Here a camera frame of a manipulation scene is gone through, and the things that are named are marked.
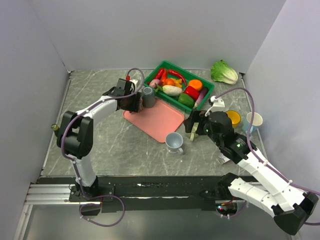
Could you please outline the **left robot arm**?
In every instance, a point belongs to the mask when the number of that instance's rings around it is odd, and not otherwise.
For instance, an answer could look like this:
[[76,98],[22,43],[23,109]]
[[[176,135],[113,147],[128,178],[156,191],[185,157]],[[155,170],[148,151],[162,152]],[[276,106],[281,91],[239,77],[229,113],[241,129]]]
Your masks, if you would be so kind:
[[60,126],[54,129],[56,145],[62,155],[70,160],[75,172],[76,190],[87,201],[93,201],[99,195],[99,180],[90,159],[95,127],[118,110],[140,112],[143,106],[138,84],[138,80],[129,76],[120,78],[116,86],[88,107],[76,112],[66,111]]

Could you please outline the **light green mug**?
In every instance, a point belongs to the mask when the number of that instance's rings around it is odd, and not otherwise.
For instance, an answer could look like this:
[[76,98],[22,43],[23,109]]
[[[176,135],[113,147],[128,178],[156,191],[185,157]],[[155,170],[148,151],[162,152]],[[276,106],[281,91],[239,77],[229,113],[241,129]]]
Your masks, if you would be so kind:
[[198,134],[195,133],[194,131],[192,131],[192,132],[189,134],[189,139],[190,139],[191,142],[193,142],[197,137],[198,137]]

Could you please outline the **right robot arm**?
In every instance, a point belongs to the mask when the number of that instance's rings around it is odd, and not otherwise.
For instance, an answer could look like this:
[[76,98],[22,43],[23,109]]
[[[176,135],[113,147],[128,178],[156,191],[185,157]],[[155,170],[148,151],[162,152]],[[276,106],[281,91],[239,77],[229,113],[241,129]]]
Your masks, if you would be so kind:
[[292,236],[308,223],[319,201],[318,196],[294,186],[292,181],[269,165],[254,144],[235,132],[232,120],[225,112],[192,111],[183,124],[187,133],[192,131],[194,124],[198,124],[197,135],[208,136],[226,158],[250,173],[264,187],[260,189],[228,173],[218,183],[218,193],[223,199],[233,196],[253,204],[268,213],[281,230]]

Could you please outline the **dark blue-grey mug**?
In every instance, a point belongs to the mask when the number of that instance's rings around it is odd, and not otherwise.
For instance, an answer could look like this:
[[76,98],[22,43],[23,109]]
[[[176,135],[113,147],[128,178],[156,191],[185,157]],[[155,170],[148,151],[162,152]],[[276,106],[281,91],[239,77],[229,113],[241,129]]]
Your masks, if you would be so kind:
[[156,104],[155,91],[151,87],[142,90],[142,104],[144,108],[152,108]]

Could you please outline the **grey mug pink rim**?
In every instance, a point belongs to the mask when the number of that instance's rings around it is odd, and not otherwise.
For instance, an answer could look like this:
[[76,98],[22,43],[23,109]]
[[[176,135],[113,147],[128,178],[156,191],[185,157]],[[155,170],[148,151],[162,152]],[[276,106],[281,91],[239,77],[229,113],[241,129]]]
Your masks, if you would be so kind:
[[183,137],[178,132],[171,132],[165,137],[166,149],[171,154],[183,154]]

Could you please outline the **brown striped cup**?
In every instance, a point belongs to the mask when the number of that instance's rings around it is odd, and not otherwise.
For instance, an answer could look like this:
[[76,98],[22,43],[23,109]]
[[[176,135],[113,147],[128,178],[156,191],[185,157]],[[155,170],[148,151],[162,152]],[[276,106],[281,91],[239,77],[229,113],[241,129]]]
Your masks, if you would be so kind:
[[139,99],[139,102],[138,102],[138,110],[137,112],[140,113],[142,110],[143,110],[144,106],[143,106],[143,98],[141,97]]

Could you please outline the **yellow mug black handle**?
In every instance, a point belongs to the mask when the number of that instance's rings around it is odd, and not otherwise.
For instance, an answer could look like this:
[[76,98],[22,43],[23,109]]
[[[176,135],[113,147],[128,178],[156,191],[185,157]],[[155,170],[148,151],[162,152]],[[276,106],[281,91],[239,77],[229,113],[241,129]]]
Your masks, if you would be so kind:
[[226,111],[228,118],[231,120],[232,127],[235,129],[241,122],[241,116],[238,112],[234,110]]

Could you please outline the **light blue mug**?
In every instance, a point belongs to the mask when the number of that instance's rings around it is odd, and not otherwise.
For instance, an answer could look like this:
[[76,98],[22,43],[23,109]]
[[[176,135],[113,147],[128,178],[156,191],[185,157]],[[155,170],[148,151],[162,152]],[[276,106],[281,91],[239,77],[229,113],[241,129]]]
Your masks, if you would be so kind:
[[257,112],[253,114],[253,122],[250,127],[251,119],[252,119],[252,112],[249,112],[246,115],[246,118],[242,125],[242,130],[245,132],[245,134],[249,133],[251,135],[263,124],[263,117]]

